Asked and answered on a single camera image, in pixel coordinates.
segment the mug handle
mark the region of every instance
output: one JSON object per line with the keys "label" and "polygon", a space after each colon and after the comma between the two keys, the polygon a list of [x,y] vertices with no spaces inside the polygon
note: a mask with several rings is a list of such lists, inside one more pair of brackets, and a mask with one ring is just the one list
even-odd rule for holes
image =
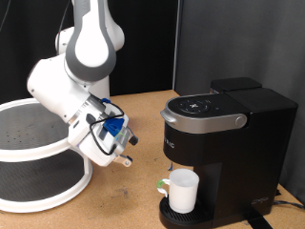
{"label": "mug handle", "polygon": [[171,181],[169,179],[160,179],[157,183],[156,183],[156,188],[157,190],[162,193],[162,194],[165,194],[165,197],[168,196],[168,192],[162,188],[162,185],[163,184],[168,184],[170,185],[171,184]]}

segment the coffee maker lid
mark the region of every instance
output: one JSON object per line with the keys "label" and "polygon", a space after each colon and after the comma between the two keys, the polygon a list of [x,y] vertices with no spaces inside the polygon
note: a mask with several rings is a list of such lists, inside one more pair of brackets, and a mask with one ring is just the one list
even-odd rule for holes
{"label": "coffee maker lid", "polygon": [[250,111],[225,94],[199,94],[170,99],[161,112],[177,131],[206,134],[240,129]]}

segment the white mug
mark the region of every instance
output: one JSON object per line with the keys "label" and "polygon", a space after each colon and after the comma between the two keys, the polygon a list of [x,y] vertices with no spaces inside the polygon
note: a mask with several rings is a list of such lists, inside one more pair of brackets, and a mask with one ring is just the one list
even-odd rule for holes
{"label": "white mug", "polygon": [[170,179],[161,179],[157,183],[157,190],[168,196],[163,184],[170,185],[170,207],[177,213],[190,213],[196,203],[199,176],[188,169],[177,169],[171,172]]}

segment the gray wall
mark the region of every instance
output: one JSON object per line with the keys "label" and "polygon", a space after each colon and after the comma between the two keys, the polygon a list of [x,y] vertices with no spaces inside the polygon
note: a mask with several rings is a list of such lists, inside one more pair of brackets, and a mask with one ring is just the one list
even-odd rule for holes
{"label": "gray wall", "polygon": [[175,90],[250,77],[299,104],[280,183],[305,203],[305,2],[181,1]]}

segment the rotating tray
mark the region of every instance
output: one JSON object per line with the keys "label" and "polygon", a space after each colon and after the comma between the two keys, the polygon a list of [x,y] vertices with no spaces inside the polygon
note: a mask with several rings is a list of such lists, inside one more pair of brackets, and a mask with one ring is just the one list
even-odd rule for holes
{"label": "rotating tray", "polygon": [[91,162],[70,149],[68,128],[34,98],[0,106],[0,210],[43,211],[88,185]]}
{"label": "rotating tray", "polygon": [[68,150],[68,125],[36,99],[0,106],[0,161],[17,162]]}
{"label": "rotating tray", "polygon": [[28,213],[65,203],[86,188],[91,166],[73,150],[34,161],[0,162],[0,210]]}

